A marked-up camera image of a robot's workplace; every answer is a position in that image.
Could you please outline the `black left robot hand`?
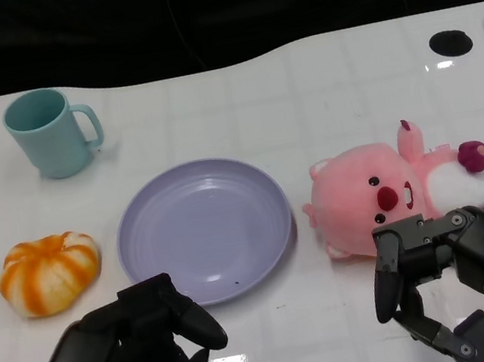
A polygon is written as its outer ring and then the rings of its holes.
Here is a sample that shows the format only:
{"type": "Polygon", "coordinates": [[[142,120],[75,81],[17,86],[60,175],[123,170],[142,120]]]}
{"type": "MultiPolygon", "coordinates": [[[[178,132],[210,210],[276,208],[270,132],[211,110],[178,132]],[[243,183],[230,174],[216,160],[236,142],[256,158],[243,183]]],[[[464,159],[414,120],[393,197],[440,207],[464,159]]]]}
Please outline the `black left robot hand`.
{"type": "Polygon", "coordinates": [[[163,273],[69,326],[50,362],[209,362],[227,344],[217,320],[163,273]]]}

